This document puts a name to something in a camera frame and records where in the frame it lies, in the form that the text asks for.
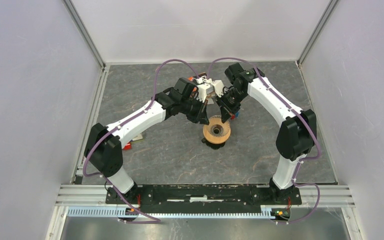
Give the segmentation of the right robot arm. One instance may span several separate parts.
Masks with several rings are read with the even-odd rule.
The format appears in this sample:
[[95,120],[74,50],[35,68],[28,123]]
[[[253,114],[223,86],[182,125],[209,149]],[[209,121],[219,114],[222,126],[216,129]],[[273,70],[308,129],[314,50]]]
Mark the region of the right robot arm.
[[260,103],[279,125],[275,145],[280,154],[275,174],[269,181],[268,196],[282,204],[294,189],[293,175],[299,160],[307,156],[317,139],[316,114],[303,111],[284,97],[258,69],[243,69],[239,63],[225,70],[231,86],[216,97],[221,121],[225,123],[241,108],[241,101],[250,96]]

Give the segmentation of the clear glass dripper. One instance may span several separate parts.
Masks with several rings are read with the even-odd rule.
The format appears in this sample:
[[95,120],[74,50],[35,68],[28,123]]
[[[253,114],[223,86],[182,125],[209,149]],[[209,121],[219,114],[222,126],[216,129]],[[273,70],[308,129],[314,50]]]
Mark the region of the clear glass dripper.
[[224,137],[231,132],[229,121],[222,122],[221,115],[214,115],[209,118],[209,132],[216,137]]

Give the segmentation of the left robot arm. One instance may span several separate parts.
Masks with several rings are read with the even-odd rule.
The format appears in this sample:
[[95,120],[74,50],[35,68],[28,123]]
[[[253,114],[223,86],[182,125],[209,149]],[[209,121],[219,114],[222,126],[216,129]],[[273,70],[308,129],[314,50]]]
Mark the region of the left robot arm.
[[122,120],[108,126],[96,123],[87,139],[84,163],[91,163],[118,189],[120,200],[133,203],[137,190],[123,167],[123,148],[138,134],[177,114],[184,114],[193,123],[209,124],[206,104],[210,88],[203,78],[191,81],[181,77],[175,86],[155,94],[144,107]]

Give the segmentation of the wooden ring holder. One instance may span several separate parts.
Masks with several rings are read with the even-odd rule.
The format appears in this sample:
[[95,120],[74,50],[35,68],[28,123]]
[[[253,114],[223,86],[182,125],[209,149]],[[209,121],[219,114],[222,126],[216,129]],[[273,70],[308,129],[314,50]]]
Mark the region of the wooden ring holder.
[[209,124],[203,126],[202,132],[209,143],[220,145],[230,138],[231,126],[228,121],[222,122],[221,115],[214,115],[209,118]]

